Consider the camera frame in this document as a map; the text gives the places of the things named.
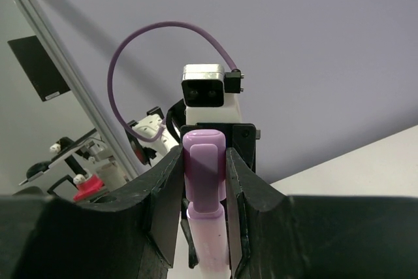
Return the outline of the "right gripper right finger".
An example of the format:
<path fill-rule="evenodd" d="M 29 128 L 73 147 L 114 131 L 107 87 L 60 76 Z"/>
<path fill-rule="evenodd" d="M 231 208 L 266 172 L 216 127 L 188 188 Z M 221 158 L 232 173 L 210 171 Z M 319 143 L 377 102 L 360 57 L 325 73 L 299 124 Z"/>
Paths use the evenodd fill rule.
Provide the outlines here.
<path fill-rule="evenodd" d="M 233 278 L 416 278 L 417 199 L 286 196 L 229 148 Z"/>

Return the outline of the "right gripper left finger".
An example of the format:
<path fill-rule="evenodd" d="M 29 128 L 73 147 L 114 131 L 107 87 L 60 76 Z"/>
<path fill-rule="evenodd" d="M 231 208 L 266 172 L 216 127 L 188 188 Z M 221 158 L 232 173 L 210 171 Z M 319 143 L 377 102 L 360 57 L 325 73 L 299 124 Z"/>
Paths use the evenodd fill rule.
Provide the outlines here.
<path fill-rule="evenodd" d="M 182 147 L 95 203 L 1 198 L 2 278 L 166 278 L 183 192 Z"/>

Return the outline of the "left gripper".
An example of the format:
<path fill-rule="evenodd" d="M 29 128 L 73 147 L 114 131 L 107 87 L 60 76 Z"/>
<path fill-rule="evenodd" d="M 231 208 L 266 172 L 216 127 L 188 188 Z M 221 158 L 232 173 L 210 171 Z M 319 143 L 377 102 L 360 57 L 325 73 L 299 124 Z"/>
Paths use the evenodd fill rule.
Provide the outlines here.
<path fill-rule="evenodd" d="M 256 170 L 256 141 L 261 138 L 261 131 L 252 123 L 198 123 L 183 125 L 180 128 L 181 139 L 190 131 L 198 129 L 215 129 L 225 135 L 226 147 L 234 148 L 246 165 Z"/>

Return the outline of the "purple highlighter pen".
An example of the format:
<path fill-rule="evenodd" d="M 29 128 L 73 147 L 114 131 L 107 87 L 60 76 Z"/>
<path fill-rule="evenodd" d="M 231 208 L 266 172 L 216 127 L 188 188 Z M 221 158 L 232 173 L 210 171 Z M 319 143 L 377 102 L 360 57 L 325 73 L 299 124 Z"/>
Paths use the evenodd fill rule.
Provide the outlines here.
<path fill-rule="evenodd" d="M 229 278 L 225 209 L 226 140 L 214 129 L 183 137 L 186 216 L 203 278 Z"/>

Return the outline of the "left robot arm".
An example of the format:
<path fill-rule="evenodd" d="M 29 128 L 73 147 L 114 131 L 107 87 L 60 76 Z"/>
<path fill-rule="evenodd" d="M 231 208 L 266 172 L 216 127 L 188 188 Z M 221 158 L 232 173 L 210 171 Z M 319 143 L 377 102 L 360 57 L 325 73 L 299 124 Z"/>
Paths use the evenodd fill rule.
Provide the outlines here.
<path fill-rule="evenodd" d="M 156 165 L 173 147 L 179 145 L 179 138 L 188 131 L 216 129 L 224 133 L 227 147 L 234 148 L 252 171 L 256 169 L 256 140 L 259 139 L 259 130 L 251 123 L 209 122 L 187 125 L 185 106 L 179 103 L 169 109 L 166 117 L 163 117 L 159 107 L 155 107 L 142 120 L 129 122 L 129 127 L 145 138 L 142 140 L 130 132 L 127 133 L 135 155 L 144 165 Z"/>

